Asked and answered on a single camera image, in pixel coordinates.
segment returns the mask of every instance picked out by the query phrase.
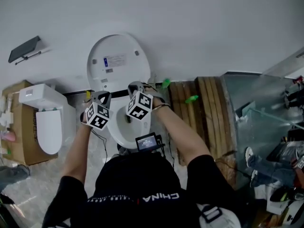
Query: white wall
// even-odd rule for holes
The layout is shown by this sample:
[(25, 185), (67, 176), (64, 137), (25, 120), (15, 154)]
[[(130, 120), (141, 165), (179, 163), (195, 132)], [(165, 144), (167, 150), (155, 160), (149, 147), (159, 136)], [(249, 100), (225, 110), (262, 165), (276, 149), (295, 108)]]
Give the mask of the white wall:
[[(0, 89), (28, 79), (61, 91), (89, 88), (90, 47), (127, 31), (157, 80), (264, 72), (304, 46), (304, 0), (0, 0)], [(48, 52), (9, 64), (10, 51), (39, 35)]]

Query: toilet bowl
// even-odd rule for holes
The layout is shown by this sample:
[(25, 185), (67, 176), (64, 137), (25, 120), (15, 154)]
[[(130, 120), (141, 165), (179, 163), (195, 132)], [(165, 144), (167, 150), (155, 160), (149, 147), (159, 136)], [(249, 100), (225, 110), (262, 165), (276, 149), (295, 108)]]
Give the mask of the toilet bowl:
[(65, 96), (46, 84), (20, 90), (19, 102), (38, 109), (36, 113), (37, 139), (47, 154), (56, 154), (70, 145), (76, 134), (76, 110)]
[(114, 33), (101, 38), (91, 49), (87, 77), (94, 91), (112, 93), (110, 110), (113, 116), (107, 128), (114, 140), (124, 148), (136, 149), (135, 138), (150, 131), (151, 115), (142, 121), (130, 119), (128, 85), (133, 81), (147, 83), (151, 76), (147, 57), (137, 41), (127, 33)]

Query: closed toilet lid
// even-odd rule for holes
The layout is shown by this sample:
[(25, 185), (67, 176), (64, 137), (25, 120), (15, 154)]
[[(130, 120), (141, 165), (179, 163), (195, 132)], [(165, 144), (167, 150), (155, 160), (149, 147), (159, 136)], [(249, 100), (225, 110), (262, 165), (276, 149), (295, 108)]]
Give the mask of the closed toilet lid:
[(47, 154), (56, 154), (62, 146), (60, 111), (37, 112), (36, 120), (40, 147)]

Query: device screen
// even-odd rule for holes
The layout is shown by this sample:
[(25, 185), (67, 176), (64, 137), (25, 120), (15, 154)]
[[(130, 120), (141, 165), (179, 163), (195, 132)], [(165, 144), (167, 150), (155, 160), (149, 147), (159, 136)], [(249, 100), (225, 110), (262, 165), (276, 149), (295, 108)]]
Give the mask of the device screen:
[(155, 136), (148, 136), (146, 138), (140, 139), (137, 141), (138, 149), (144, 150), (157, 145)]

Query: blue jeans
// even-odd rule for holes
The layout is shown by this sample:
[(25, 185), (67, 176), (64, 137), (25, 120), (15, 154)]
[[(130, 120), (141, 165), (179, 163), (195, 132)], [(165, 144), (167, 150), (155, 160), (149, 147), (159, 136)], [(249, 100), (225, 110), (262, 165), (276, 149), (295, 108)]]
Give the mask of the blue jeans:
[(24, 165), (16, 167), (0, 166), (0, 192), (9, 184), (24, 180), (29, 176), (29, 169)]
[(258, 155), (252, 155), (248, 159), (248, 166), (258, 171), (251, 182), (252, 187), (268, 185), (276, 181), (288, 187), (294, 186), (295, 171), (289, 163), (271, 162)]

